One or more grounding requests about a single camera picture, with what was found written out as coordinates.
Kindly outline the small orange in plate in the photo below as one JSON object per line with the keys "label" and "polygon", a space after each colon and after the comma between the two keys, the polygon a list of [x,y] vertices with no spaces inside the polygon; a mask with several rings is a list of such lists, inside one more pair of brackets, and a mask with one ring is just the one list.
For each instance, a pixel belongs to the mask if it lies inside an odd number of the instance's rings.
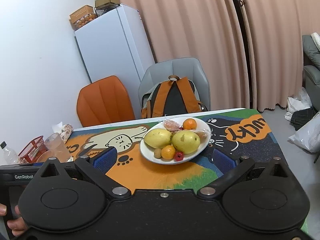
{"label": "small orange in plate", "polygon": [[165,160],[171,160],[174,158],[176,149],[172,145],[165,146],[161,150],[161,157]]}

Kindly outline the grey chair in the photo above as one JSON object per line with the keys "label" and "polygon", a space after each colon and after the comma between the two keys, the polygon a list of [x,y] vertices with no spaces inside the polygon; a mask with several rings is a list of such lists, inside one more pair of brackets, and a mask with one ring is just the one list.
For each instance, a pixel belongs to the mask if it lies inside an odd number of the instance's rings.
{"label": "grey chair", "polygon": [[184,57],[150,66],[138,95],[142,118],[210,110],[210,86],[198,59]]}

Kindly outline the white plastic bag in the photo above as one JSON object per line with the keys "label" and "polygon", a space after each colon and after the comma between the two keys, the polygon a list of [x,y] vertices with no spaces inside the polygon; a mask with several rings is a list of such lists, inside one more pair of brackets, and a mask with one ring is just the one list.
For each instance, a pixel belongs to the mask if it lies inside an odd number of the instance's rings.
{"label": "white plastic bag", "polygon": [[284,118],[287,121],[290,121],[293,113],[311,107],[312,102],[310,96],[308,95],[306,89],[304,87],[301,87],[296,96],[287,98],[286,114],[284,115]]}

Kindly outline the yellow pear left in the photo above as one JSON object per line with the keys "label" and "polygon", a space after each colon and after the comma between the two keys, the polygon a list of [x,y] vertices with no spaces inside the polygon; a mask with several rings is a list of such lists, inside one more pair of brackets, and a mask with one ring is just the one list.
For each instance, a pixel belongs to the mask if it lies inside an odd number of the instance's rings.
{"label": "yellow pear left", "polygon": [[164,148],[171,144],[172,133],[166,129],[151,129],[144,136],[144,142],[152,148]]}

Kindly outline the orange black backpack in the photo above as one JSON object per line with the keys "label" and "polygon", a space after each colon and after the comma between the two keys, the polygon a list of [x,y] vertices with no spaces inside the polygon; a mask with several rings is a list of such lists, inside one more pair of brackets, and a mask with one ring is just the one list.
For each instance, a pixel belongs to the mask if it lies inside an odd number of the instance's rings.
{"label": "orange black backpack", "polygon": [[194,83],[187,77],[171,75],[142,96],[143,119],[206,111]]}

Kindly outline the white plate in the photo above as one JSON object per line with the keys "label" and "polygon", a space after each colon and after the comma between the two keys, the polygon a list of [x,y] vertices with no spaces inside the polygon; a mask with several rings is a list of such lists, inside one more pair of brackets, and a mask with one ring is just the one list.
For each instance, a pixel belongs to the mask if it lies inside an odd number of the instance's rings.
{"label": "white plate", "polygon": [[[183,129],[182,124],[183,124],[184,120],[188,119],[188,118],[189,117],[178,117],[178,118],[172,118],[172,119],[169,119],[169,120],[173,120],[173,121],[177,122],[178,124],[180,124],[180,130],[179,131],[182,131],[182,130],[187,130],[187,129]],[[198,118],[193,118],[193,119],[195,119],[196,122],[197,122],[197,128],[193,129],[193,130],[197,130],[197,129],[208,129],[208,130],[210,130],[210,127],[208,126],[208,124],[205,123],[203,120],[198,119]],[[164,126],[163,126],[163,121],[161,121],[159,124],[156,124],[151,129],[156,129],[156,128],[165,129]],[[140,143],[140,152],[141,152],[142,156],[145,159],[147,159],[148,161],[150,161],[152,163],[161,164],[161,165],[177,165],[177,164],[182,164],[182,163],[188,162],[188,161],[194,159],[195,157],[197,157],[200,153],[202,153],[205,150],[205,148],[209,144],[209,141],[210,141],[210,138],[207,138],[205,140],[201,140],[200,146],[197,149],[197,151],[195,151],[195,152],[193,152],[191,154],[184,154],[184,159],[182,161],[174,161],[174,158],[171,159],[171,160],[165,160],[163,158],[161,158],[161,159],[155,158],[154,155],[153,155],[153,152],[154,152],[154,150],[156,148],[152,148],[152,147],[148,146],[144,142],[144,137],[143,137],[143,139],[142,139],[142,141]]]}

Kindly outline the pink curtain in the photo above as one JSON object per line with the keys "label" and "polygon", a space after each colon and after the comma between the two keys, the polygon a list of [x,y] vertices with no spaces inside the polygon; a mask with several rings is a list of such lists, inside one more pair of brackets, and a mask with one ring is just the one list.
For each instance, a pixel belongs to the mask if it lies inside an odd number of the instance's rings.
{"label": "pink curtain", "polygon": [[319,0],[121,0],[139,10],[157,61],[200,60],[211,108],[286,106],[303,83],[302,37]]}

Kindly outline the cartoon cat table mat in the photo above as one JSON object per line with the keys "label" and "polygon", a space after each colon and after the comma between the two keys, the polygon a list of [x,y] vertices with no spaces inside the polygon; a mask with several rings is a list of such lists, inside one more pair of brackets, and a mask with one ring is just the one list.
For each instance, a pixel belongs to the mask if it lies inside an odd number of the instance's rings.
{"label": "cartoon cat table mat", "polygon": [[117,149],[118,160],[107,172],[131,191],[136,189],[199,190],[235,167],[247,155],[256,162],[273,157],[284,158],[283,152],[264,118],[252,109],[230,109],[192,115],[203,120],[211,130],[208,146],[191,160],[181,164],[158,164],[140,153],[142,137],[153,126],[162,126],[164,118],[141,119],[76,129],[66,142],[73,158],[89,149],[95,156],[109,146]]}

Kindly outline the clear glass front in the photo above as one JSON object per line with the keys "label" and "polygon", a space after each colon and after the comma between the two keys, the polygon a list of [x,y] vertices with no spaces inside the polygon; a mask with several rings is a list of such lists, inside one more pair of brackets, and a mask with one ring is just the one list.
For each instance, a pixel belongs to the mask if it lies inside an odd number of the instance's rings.
{"label": "clear glass front", "polygon": [[69,150],[65,146],[64,141],[62,140],[59,133],[54,133],[50,135],[45,141],[44,144],[48,150],[50,150],[54,157],[57,157],[60,162],[66,163],[73,161],[72,155],[69,153]]}

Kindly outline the grey sofa cushion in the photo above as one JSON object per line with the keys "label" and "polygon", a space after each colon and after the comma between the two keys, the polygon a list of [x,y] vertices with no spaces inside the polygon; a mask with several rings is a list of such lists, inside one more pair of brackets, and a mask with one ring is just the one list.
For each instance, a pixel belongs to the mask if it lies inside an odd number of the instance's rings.
{"label": "grey sofa cushion", "polygon": [[302,36],[304,65],[312,65],[320,68],[320,53],[310,35]]}

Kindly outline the woven basket on fridge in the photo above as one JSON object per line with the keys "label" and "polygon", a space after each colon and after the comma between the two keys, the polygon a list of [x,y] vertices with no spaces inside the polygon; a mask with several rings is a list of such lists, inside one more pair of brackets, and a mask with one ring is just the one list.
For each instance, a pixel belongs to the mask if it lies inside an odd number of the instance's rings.
{"label": "woven basket on fridge", "polygon": [[96,19],[98,16],[90,5],[84,5],[69,16],[69,21],[74,30],[78,30],[84,25]]}

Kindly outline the orange tangerine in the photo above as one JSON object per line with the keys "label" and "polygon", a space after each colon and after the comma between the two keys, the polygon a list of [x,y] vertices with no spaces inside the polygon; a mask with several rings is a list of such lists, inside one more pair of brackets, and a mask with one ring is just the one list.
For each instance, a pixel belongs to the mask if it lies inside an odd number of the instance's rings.
{"label": "orange tangerine", "polygon": [[182,127],[183,129],[193,130],[197,128],[197,122],[195,119],[188,118],[184,120]]}

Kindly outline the white refrigerator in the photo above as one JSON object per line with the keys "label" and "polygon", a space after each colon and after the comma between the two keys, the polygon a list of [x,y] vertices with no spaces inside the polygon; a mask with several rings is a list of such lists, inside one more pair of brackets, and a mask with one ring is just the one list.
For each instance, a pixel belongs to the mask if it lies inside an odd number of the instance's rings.
{"label": "white refrigerator", "polygon": [[155,61],[139,11],[122,4],[75,31],[75,38],[89,79],[118,77],[140,118],[138,88]]}

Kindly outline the brown longan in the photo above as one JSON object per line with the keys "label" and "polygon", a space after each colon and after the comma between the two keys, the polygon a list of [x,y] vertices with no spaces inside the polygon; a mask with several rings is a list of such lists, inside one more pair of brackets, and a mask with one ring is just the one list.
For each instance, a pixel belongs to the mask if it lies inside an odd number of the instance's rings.
{"label": "brown longan", "polygon": [[160,148],[155,149],[153,152],[154,157],[157,159],[161,159],[161,157],[162,157],[161,152],[162,152],[162,150]]}

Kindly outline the yellow pear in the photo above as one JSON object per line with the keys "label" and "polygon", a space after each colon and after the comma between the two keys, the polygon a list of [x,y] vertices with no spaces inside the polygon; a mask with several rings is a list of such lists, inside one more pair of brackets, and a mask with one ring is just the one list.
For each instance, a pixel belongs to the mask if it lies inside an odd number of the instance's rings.
{"label": "yellow pear", "polygon": [[144,142],[152,148],[164,148],[171,144],[172,133],[166,129],[151,129],[144,136]]}
{"label": "yellow pear", "polygon": [[183,152],[184,154],[191,154],[200,146],[201,139],[200,137],[189,130],[182,130],[179,132],[176,132],[172,136],[171,140],[172,145],[176,150]]}

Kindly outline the yellow pear right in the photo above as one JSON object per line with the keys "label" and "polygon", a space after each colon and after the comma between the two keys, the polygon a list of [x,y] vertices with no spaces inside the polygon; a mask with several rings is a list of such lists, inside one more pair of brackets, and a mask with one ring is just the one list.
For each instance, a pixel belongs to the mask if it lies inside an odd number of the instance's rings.
{"label": "yellow pear right", "polygon": [[176,150],[183,152],[184,154],[191,154],[200,146],[201,139],[200,137],[189,130],[182,130],[179,132],[176,132],[172,136],[171,140],[172,145]]}

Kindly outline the brown cardboard box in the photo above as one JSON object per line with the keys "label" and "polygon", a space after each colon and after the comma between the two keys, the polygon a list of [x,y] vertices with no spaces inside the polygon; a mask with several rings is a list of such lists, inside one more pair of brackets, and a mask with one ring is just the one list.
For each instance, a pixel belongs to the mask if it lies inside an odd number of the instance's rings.
{"label": "brown cardboard box", "polygon": [[94,3],[95,12],[98,17],[119,6],[120,0],[95,0]]}

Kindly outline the red plastic basket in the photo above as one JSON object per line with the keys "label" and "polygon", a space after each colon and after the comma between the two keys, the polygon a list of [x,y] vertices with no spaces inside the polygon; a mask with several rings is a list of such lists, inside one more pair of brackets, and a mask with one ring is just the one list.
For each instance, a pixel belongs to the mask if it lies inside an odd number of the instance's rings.
{"label": "red plastic basket", "polygon": [[19,153],[20,163],[35,163],[37,159],[47,151],[43,136],[31,140],[27,146]]}

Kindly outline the plastic-wrapped pink fruit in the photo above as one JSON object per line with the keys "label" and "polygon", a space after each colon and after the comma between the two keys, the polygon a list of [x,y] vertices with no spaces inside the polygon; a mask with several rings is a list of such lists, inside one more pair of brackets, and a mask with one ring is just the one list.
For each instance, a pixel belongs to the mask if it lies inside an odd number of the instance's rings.
{"label": "plastic-wrapped pink fruit", "polygon": [[180,124],[178,124],[177,122],[175,122],[173,120],[164,120],[163,126],[169,132],[177,132],[180,130]]}

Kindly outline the clear plastic bottle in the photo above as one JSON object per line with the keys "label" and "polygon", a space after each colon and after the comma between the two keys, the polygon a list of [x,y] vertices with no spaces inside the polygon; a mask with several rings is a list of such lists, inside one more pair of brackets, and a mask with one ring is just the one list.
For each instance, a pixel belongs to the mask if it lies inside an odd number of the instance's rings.
{"label": "clear plastic bottle", "polygon": [[1,149],[3,150],[4,153],[4,160],[6,161],[7,164],[19,164],[20,159],[18,154],[12,149],[9,148],[6,144],[6,142],[1,143]]}

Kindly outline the grey sofa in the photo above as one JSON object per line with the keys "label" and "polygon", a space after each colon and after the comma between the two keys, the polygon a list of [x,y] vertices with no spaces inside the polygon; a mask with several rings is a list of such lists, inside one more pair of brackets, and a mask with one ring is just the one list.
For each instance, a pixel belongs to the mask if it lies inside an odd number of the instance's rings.
{"label": "grey sofa", "polygon": [[319,101],[319,49],[311,35],[303,35],[303,79],[311,101]]}

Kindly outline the orange chair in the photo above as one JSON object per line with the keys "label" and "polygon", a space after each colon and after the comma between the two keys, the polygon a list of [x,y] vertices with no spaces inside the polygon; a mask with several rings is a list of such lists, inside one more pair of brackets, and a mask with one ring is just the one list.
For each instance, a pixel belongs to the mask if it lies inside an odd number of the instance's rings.
{"label": "orange chair", "polygon": [[83,127],[135,119],[128,92],[114,75],[82,88],[76,112]]}

